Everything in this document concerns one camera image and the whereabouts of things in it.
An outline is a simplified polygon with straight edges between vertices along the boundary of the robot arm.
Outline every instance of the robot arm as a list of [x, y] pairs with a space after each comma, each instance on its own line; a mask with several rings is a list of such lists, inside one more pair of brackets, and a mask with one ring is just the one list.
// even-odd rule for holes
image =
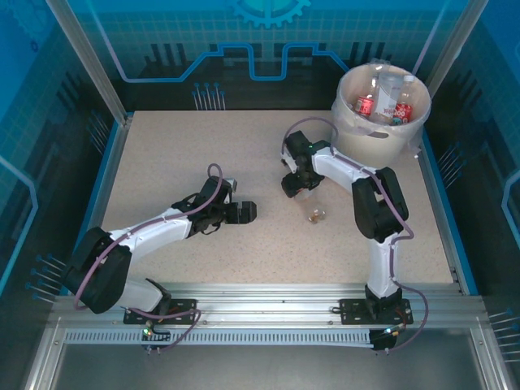
[[127, 280], [128, 269], [146, 254], [174, 241], [187, 239], [199, 232], [211, 234], [219, 230], [222, 223], [243, 224], [254, 221], [257, 215], [255, 203], [232, 202], [232, 194], [236, 190], [236, 181], [233, 179], [222, 180], [219, 192], [204, 209], [178, 219], [169, 219], [203, 205], [217, 189], [218, 181], [219, 178], [211, 176], [201, 192], [174, 203], [159, 216], [139, 223], [136, 226], [150, 222], [135, 234], [130, 232], [136, 226], [112, 232], [104, 232], [99, 227], [87, 231], [63, 272], [63, 285], [76, 293], [96, 258], [108, 245], [126, 235], [95, 271], [81, 295], [81, 301], [96, 314], [112, 306], [165, 314], [163, 312], [169, 307], [169, 293], [153, 280]]
[[[302, 132], [294, 132], [285, 139], [282, 162], [291, 173], [282, 180], [282, 188], [288, 197], [294, 197], [303, 189], [312, 190], [325, 178], [329, 178], [352, 193], [356, 224], [369, 239], [370, 277], [366, 297], [374, 314], [387, 304], [402, 297], [402, 291], [390, 276], [390, 243], [403, 230], [384, 200], [377, 198], [378, 189], [365, 171], [370, 171], [381, 180], [399, 215], [408, 219], [408, 209], [395, 172], [390, 168], [375, 170], [349, 164], [347, 158], [338, 158], [339, 152], [331, 152], [330, 144], [319, 141], [311, 144]], [[394, 245], [394, 267], [397, 264], [397, 243]]]

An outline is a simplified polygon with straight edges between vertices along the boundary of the plastic bottle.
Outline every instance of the plastic bottle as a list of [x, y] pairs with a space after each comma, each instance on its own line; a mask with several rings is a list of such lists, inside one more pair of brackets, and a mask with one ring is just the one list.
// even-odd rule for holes
[[316, 189], [311, 191], [303, 189], [294, 197], [294, 200], [302, 208], [305, 219], [311, 223], [318, 223], [325, 219], [325, 211], [316, 197]]
[[375, 71], [366, 90], [357, 97], [354, 107], [355, 112], [367, 119], [371, 116], [372, 107], [374, 106], [375, 87], [377, 86], [378, 76], [378, 72]]
[[397, 99], [401, 94], [403, 76], [384, 71], [379, 75], [379, 87], [370, 121], [377, 124], [393, 124]]
[[407, 124], [412, 120], [412, 84], [415, 76], [407, 75], [404, 78], [401, 94], [397, 99], [396, 112], [393, 115], [393, 124]]
[[375, 92], [378, 86], [378, 79], [380, 72], [387, 66], [387, 64], [378, 59], [372, 59], [370, 65], [372, 66], [373, 72], [370, 79], [370, 83], [366, 85], [365, 90], [357, 97], [357, 101], [354, 104], [354, 112], [359, 115], [370, 118], [372, 109], [374, 108]]

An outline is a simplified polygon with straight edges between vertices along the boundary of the aluminum frame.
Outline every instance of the aluminum frame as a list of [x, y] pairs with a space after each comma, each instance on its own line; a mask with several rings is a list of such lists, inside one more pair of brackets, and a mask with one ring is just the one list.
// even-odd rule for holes
[[[240, 333], [244, 330], [263, 332], [281, 329], [294, 333], [301, 330], [348, 332], [367, 328], [362, 325], [343, 326], [338, 314], [330, 309], [342, 298], [364, 297], [362, 284], [170, 284], [174, 297], [198, 300], [202, 310], [198, 329]], [[476, 359], [483, 373], [485, 388], [511, 389], [512, 382], [501, 359], [498, 344], [488, 321], [482, 297], [461, 295], [457, 284], [414, 284], [422, 289], [430, 303], [430, 318], [426, 329], [470, 329]], [[405, 294], [414, 308], [419, 326], [424, 307], [418, 297]], [[28, 378], [26, 390], [48, 389], [52, 385], [67, 333], [73, 330], [128, 331], [138, 325], [124, 325], [124, 309], [112, 309], [104, 314], [75, 311], [73, 297], [57, 297], [49, 322], [41, 339], [36, 360]], [[186, 326], [163, 326], [179, 331]], [[85, 344], [96, 344], [95, 340]]]

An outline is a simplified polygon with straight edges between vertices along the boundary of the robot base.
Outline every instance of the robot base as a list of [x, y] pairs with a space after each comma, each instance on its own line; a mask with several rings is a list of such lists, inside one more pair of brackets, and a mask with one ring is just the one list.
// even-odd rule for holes
[[402, 299], [399, 289], [390, 297], [379, 299], [365, 287], [366, 299], [342, 299], [334, 310], [342, 325], [399, 325], [414, 323], [410, 301]]
[[[197, 301], [194, 299], [175, 299], [170, 300], [170, 308], [167, 314], [180, 313], [182, 311], [188, 311], [190, 309], [197, 308]], [[156, 325], [192, 325], [195, 321], [196, 314], [185, 315], [179, 318], [171, 318], [164, 320], [151, 320]], [[123, 323], [127, 325], [146, 325], [146, 321], [150, 321], [149, 318], [143, 317], [140, 314], [136, 314], [133, 311], [126, 310], [123, 317]]]

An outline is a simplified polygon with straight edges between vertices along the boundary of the blue trim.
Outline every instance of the blue trim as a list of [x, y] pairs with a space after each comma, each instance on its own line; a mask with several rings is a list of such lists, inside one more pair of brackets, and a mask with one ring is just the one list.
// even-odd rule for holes
[[452, 207], [449, 204], [448, 194], [446, 193], [446, 189], [444, 188], [442, 178], [440, 176], [439, 167], [436, 163], [435, 155], [433, 154], [433, 149], [431, 148], [430, 139], [426, 132], [422, 135], [422, 142], [424, 144], [424, 151], [428, 156], [428, 161], [430, 162], [431, 172], [433, 173], [433, 177], [435, 179], [435, 185], [439, 190], [440, 201], [442, 202], [442, 206], [444, 208], [444, 212], [446, 214], [446, 219], [448, 220], [449, 231], [452, 235], [453, 242], [455, 243], [455, 250], [457, 251], [459, 262], [461, 263], [462, 274], [460, 277], [464, 278], [466, 284], [468, 286], [468, 293], [470, 295], [479, 295], [479, 290], [477, 289], [477, 285], [475, 283], [475, 278], [471, 272], [470, 262], [468, 261], [468, 257], [466, 256], [466, 251], [464, 250], [464, 245], [462, 244], [461, 235], [457, 228], [457, 223], [455, 222], [455, 217], [453, 216]]
[[32, 208], [27, 220], [25, 221], [24, 228], [20, 233], [18, 240], [16, 241], [15, 248], [13, 249], [13, 253], [11, 253], [11, 257], [7, 262], [6, 269], [2, 274], [2, 278], [0, 279], [0, 297], [2, 296], [3, 290], [6, 287], [7, 280], [9, 276], [11, 276], [11, 272], [13, 271], [13, 267], [15, 266], [16, 260], [18, 259], [18, 255], [20, 254], [20, 250], [24, 245], [25, 239], [29, 233], [29, 229], [33, 225], [34, 218], [36, 217], [36, 213], [38, 212], [38, 199], [36, 194], [36, 187], [34, 183], [19, 169], [17, 169], [14, 165], [8, 162], [4, 157], [0, 156], [0, 165], [3, 165], [8, 171], [10, 171], [13, 175], [15, 175], [18, 180], [24, 183], [29, 190], [31, 195], [31, 203]]
[[[108, 142], [106, 143], [105, 153], [103, 154], [103, 159], [101, 160], [101, 165], [99, 166], [99, 171], [97, 172], [96, 181], [94, 183], [94, 187], [92, 188], [92, 193], [90, 195], [89, 205], [87, 206], [87, 210], [84, 213], [83, 223], [81, 223], [80, 232], [78, 233], [78, 238], [76, 240], [76, 244], [74, 245], [74, 250], [78, 247], [81, 242], [81, 239], [87, 232], [87, 228], [89, 227], [90, 219], [92, 218], [92, 213], [94, 211], [94, 207], [98, 202], [99, 191], [101, 189], [101, 184], [103, 181], [103, 176], [105, 175], [106, 167], [108, 165], [108, 159], [111, 156], [112, 147], [114, 146], [115, 136], [118, 133], [119, 124], [114, 121], [114, 125], [112, 126], [112, 130], [110, 131], [110, 136], [108, 137]], [[67, 295], [68, 290], [64, 287], [59, 292], [59, 295]]]
[[505, 219], [507, 219], [509, 228], [513, 233], [513, 237], [517, 241], [518, 248], [520, 248], [520, 232], [518, 231], [517, 224], [514, 222], [514, 217], [511, 214], [511, 210], [508, 206], [508, 201], [509, 195], [511, 194], [511, 187], [513, 187], [513, 184], [515, 184], [519, 180], [520, 171], [516, 171], [505, 181], [504, 195], [502, 196], [502, 203], [500, 204], [500, 206], [502, 207], [502, 211], [504, 211]]
[[287, 77], [287, 67], [288, 67], [288, 52], [289, 49], [296, 47], [307, 47], [312, 49], [313, 56], [325, 56], [330, 57], [334, 62], [338, 64], [338, 66], [343, 69], [345, 72], [348, 71], [349, 67], [345, 65], [345, 63], [341, 60], [341, 58], [334, 51], [330, 50], [321, 50], [319, 49], [318, 42], [290, 42], [284, 45], [282, 49], [282, 69], [279, 76], [256, 76], [256, 72], [254, 70], [254, 50], [253, 47], [247, 42], [237, 42], [237, 43], [219, 43], [217, 44], [217, 51], [209, 51], [204, 52], [197, 57], [197, 59], [184, 71], [184, 73], [180, 77], [150, 77], [143, 79], [131, 79], [124, 72], [123, 66], [121, 62], [117, 58], [117, 54], [115, 53], [114, 47], [111, 44], [110, 39], [106, 35], [106, 31], [103, 28], [101, 20], [99, 20], [97, 12], [93, 8], [93, 4], [90, 1], [87, 1], [89, 4], [90, 11], [92, 12], [92, 17], [94, 19], [94, 23], [99, 30], [103, 41], [105, 42], [106, 48], [108, 49], [110, 56], [112, 57], [112, 61], [114, 61], [114, 65], [118, 70], [121, 78], [127, 83], [133, 84], [144, 84], [144, 83], [182, 83], [185, 81], [189, 75], [193, 73], [195, 69], [207, 58], [211, 57], [224, 57], [224, 49], [246, 49], [248, 62], [249, 62], [249, 77], [254, 81], [282, 81]]

